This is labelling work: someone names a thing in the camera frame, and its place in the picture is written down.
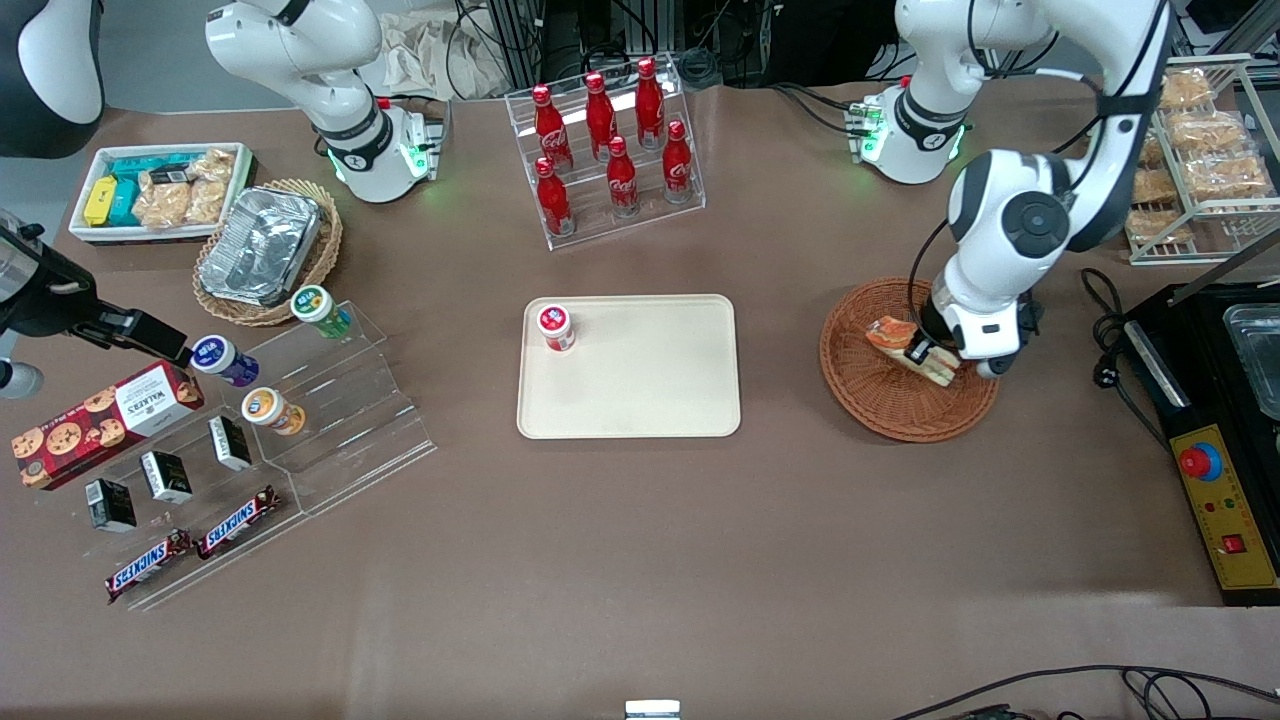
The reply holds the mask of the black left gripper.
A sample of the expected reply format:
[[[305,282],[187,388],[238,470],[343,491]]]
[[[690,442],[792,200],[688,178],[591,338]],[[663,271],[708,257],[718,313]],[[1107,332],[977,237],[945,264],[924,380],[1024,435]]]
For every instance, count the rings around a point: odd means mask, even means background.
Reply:
[[[951,345],[951,331],[938,309],[936,295],[942,292],[947,299],[945,283],[932,283],[927,300],[919,306],[919,324],[924,334],[915,334],[909,346],[902,351],[904,361],[911,366],[938,366],[943,363],[940,356],[941,346]]]

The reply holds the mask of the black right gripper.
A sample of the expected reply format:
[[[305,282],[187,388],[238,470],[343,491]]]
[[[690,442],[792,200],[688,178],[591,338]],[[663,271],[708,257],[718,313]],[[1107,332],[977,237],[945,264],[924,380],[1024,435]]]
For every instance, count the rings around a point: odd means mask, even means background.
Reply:
[[[1,329],[68,334],[100,348],[133,348],[188,366],[187,336],[136,307],[99,297],[93,275],[42,241],[44,228],[1,214]]]

